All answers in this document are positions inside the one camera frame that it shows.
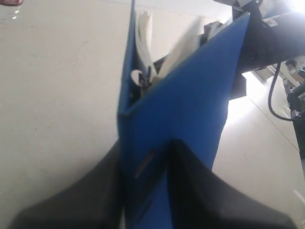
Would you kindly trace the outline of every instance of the black cable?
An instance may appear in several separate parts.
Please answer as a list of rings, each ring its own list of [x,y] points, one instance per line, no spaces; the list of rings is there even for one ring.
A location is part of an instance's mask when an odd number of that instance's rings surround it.
[[[300,119],[300,118],[292,119],[292,118],[282,117],[282,116],[278,115],[273,110],[273,108],[272,108],[272,94],[273,94],[273,91],[274,91],[274,88],[275,88],[276,80],[277,80],[278,75],[280,73],[280,69],[281,69],[281,62],[279,62],[277,64],[276,71],[275,71],[275,74],[274,74],[274,77],[273,77],[273,80],[272,80],[272,83],[271,83],[271,87],[270,87],[270,91],[269,91],[269,96],[268,96],[268,107],[269,107],[269,110],[270,110],[271,114],[273,114],[275,117],[277,117],[277,118],[279,118],[281,120],[284,120],[284,121],[288,121],[288,122],[305,121],[305,119]]]

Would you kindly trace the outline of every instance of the blue folder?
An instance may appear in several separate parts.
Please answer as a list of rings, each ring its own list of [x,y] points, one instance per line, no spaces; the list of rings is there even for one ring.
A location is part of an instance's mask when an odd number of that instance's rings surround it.
[[[132,1],[117,113],[127,193],[125,224],[127,229],[171,229],[166,152],[172,139],[181,139],[212,169],[249,14],[138,98],[139,89],[130,77],[137,69],[134,7]]]

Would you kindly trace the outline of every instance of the white label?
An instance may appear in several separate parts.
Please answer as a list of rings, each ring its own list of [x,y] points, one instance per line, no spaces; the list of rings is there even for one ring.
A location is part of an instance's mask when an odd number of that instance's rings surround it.
[[[268,18],[268,19],[265,19],[263,20],[264,22],[266,22],[268,25],[270,25],[271,27],[274,27],[274,26],[277,26],[277,23],[275,20],[271,19],[271,18]]]

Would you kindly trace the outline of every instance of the concrete floor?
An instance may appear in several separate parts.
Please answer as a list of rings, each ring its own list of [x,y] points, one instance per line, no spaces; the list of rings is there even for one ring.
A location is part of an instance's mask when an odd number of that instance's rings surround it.
[[[0,27],[0,229],[81,178],[117,139],[129,9],[101,0],[25,0],[18,18]],[[194,17],[150,11],[156,60]],[[301,228],[305,204],[295,190],[305,196],[305,183],[292,125],[268,113],[270,82],[249,79],[249,96],[230,104],[213,170]],[[275,93],[281,111],[281,84]]]

